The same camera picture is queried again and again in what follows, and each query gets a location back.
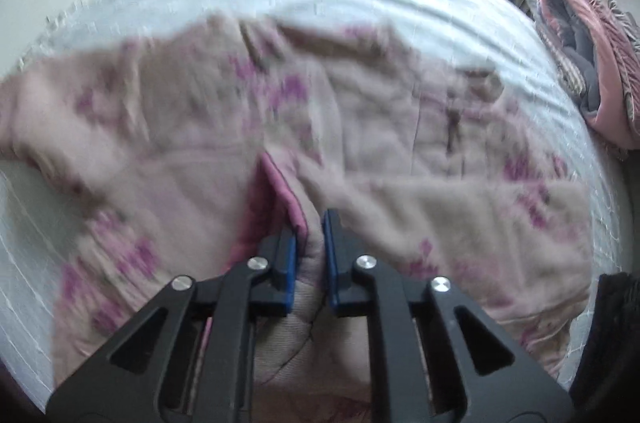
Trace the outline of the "pink floral quilted garment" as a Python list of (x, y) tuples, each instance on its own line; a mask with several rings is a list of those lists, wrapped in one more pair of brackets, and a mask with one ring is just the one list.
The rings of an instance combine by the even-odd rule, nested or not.
[(366, 324), (323, 304), (329, 208), (385, 263), (448, 276), (551, 375), (587, 304), (586, 188), (496, 73), (390, 28), (213, 16), (42, 57), (1, 85), (1, 153), (92, 205), (54, 304), (55, 383), (172, 277), (217, 276), (291, 223), (295, 304), (258, 335), (257, 420), (367, 420)]

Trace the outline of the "pink grey folded blanket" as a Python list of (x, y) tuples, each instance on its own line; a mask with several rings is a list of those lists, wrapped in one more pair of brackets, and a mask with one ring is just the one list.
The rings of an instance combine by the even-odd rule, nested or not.
[(526, 0), (560, 82), (587, 125), (639, 149), (639, 25), (616, 0)]

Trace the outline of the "grey quilted bedspread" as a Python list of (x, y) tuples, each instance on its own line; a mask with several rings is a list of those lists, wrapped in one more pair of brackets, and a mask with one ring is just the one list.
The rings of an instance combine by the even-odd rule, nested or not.
[[(47, 27), (40, 24), (20, 58), (1, 65), (1, 77), (41, 56), (171, 32), (217, 10), (315, 27), (390, 22), (426, 54), (494, 65), (573, 176), (589, 187), (593, 280), (631, 271), (634, 228), (620, 163), (591, 137), (533, 23), (507, 0), (76, 0)], [(79, 229), (72, 204), (26, 165), (1, 163), (1, 361), (36, 412), (52, 389), (53, 294)]]

